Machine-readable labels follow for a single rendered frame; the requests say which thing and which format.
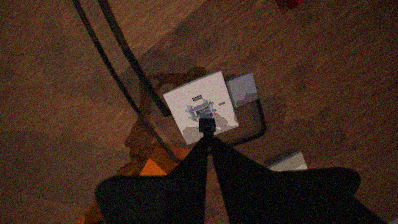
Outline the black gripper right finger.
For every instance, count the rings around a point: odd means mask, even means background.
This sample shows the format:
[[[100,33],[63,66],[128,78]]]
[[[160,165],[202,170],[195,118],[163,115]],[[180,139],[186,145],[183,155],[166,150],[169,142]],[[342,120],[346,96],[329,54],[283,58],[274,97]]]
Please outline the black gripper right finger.
[[[273,224],[284,199],[350,193],[354,197],[360,174],[349,168],[328,167],[274,171],[212,137],[212,156],[230,224]]]

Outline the red rectangular block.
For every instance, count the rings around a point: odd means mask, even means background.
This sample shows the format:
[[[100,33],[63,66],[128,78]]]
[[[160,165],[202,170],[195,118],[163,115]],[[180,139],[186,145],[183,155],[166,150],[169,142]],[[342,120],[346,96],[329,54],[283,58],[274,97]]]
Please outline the red rectangular block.
[[[296,7],[297,4],[300,4],[303,0],[286,0],[286,3],[289,9]]]

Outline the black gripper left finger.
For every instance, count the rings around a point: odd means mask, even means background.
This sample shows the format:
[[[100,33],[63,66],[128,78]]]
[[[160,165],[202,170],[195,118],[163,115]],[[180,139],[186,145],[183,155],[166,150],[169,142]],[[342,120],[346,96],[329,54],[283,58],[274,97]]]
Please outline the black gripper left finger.
[[[201,137],[167,175],[114,176],[95,188],[105,224],[111,219],[186,219],[204,224],[208,143]]]

